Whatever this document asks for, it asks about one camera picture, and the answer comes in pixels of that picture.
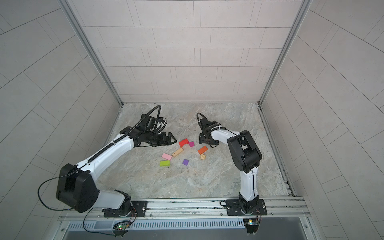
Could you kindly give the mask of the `natural wood long block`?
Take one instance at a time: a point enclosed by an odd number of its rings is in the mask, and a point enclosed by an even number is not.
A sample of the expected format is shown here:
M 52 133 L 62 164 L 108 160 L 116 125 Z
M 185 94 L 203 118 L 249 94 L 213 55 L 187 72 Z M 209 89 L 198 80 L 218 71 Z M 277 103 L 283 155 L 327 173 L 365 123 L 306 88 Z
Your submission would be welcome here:
M 180 153 L 184 151 L 183 148 L 177 149 L 175 152 L 172 153 L 173 158 L 177 157 Z

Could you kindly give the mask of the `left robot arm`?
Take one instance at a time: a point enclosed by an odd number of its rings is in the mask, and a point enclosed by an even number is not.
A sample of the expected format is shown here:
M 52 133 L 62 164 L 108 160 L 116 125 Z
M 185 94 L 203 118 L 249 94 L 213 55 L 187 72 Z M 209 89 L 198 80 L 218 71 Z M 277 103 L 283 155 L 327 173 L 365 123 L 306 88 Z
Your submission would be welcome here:
M 101 150 L 76 165 L 60 170 L 56 198 L 79 213 L 102 209 L 105 217 L 126 217 L 133 211 L 131 196 L 119 190 L 98 190 L 95 182 L 123 154 L 136 147 L 169 146 L 176 143 L 164 132 L 166 118 L 143 114 L 134 127 L 126 127 Z

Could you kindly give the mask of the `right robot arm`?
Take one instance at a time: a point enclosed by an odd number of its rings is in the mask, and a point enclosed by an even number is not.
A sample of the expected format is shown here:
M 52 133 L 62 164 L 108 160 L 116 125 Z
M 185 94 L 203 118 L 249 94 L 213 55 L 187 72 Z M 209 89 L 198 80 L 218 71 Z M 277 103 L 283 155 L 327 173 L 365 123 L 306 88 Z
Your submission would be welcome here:
M 223 143 L 229 148 L 233 163 L 241 176 L 238 203 L 241 211 L 245 215 L 265 216 L 265 203 L 257 190 L 257 173 L 263 156 L 251 133 L 231 131 L 216 121 L 209 121 L 201 113 L 197 113 L 197 120 L 202 130 L 199 135 L 200 144 L 215 148 Z

